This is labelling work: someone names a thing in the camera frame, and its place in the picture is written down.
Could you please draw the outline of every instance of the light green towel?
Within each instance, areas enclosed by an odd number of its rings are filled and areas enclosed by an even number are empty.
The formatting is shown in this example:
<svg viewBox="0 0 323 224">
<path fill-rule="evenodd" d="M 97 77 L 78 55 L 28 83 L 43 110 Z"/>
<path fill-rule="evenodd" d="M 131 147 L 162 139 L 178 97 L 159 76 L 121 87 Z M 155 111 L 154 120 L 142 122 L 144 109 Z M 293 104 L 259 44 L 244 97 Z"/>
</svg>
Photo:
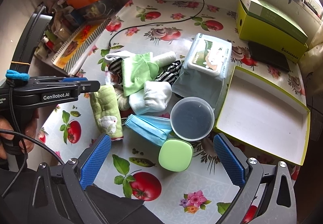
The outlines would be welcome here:
<svg viewBox="0 0 323 224">
<path fill-rule="evenodd" d="M 112 85 L 101 86 L 97 92 L 90 93 L 90 102 L 100 133 L 109 135 L 111 140 L 123 138 L 121 117 L 114 87 Z"/>
<path fill-rule="evenodd" d="M 125 96 L 143 89 L 146 81 L 154 81 L 159 71 L 158 65 L 152 62 L 152 52 L 125 58 L 121 67 Z"/>
</svg>

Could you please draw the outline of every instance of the human hand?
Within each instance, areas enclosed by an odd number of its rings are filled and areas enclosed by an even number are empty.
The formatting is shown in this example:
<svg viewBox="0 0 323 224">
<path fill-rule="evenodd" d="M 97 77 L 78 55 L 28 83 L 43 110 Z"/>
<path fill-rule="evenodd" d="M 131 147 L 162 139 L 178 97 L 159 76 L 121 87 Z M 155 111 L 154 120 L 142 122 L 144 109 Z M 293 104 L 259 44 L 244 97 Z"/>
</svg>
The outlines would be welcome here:
<svg viewBox="0 0 323 224">
<path fill-rule="evenodd" d="M 33 113 L 33 116 L 31 118 L 31 121 L 29 122 L 29 124 L 26 126 L 25 128 L 25 135 L 32 137 L 33 139 L 35 139 L 36 137 L 36 130 L 37 130 L 37 120 L 39 118 L 39 110 L 36 109 Z M 5 130 L 13 130 L 12 126 L 10 125 L 10 123 L 8 122 L 7 119 L 5 119 L 3 116 L 0 116 L 0 128 L 1 129 L 5 129 Z M 0 133 L 0 137 L 3 137 L 5 139 L 8 140 L 13 140 L 14 136 L 13 135 L 8 135 L 8 134 L 2 134 Z M 25 145 L 26 145 L 26 149 L 27 149 L 27 153 L 29 153 L 30 151 L 32 151 L 32 149 L 34 148 L 34 143 L 24 139 L 23 141 L 25 141 Z M 24 148 L 22 145 L 22 142 L 19 142 L 19 146 L 22 150 L 22 153 L 24 153 Z M 0 140 L 0 158 L 2 159 L 7 159 L 7 154 L 4 150 L 2 141 Z"/>
</svg>

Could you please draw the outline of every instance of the blue hair tie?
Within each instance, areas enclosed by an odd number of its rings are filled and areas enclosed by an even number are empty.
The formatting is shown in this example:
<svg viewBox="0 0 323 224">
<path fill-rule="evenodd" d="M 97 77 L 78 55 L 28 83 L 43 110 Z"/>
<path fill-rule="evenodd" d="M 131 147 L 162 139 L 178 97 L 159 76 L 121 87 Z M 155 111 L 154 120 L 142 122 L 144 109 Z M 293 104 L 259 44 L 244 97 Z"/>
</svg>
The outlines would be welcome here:
<svg viewBox="0 0 323 224">
<path fill-rule="evenodd" d="M 13 80 L 28 81 L 30 76 L 29 74 L 20 73 L 14 70 L 7 70 L 5 77 Z"/>
</svg>

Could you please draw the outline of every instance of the black pants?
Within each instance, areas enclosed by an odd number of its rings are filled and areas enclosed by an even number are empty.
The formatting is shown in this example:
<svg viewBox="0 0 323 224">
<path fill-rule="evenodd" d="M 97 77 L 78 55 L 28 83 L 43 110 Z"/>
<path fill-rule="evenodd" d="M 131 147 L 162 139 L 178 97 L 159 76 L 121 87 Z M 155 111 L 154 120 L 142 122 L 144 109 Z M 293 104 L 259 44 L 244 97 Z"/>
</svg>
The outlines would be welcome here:
<svg viewBox="0 0 323 224">
<path fill-rule="evenodd" d="M 0 169 L 0 194 L 7 188 L 15 174 L 15 172 Z M 17 224 L 28 223 L 28 204 L 34 180 L 35 171 L 27 169 L 18 177 L 5 199 L 0 198 L 1 224 L 6 224 L 6 218 L 11 221 L 14 217 L 17 219 Z M 86 191 L 109 224 L 162 224 L 143 205 L 143 200 L 120 198 L 94 186 L 88 186 Z"/>
</svg>

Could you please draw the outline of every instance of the dark liquid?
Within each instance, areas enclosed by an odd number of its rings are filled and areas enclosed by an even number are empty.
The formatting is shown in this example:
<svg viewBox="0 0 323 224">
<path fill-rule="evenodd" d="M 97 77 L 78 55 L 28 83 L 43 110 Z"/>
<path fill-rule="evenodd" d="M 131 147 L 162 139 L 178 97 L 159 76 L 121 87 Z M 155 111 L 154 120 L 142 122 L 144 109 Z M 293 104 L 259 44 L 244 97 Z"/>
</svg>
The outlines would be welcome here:
<svg viewBox="0 0 323 224">
<path fill-rule="evenodd" d="M 188 139 L 196 139 L 205 135 L 210 130 L 211 122 L 210 110 L 194 100 L 180 105 L 172 113 L 174 129 Z"/>
</svg>

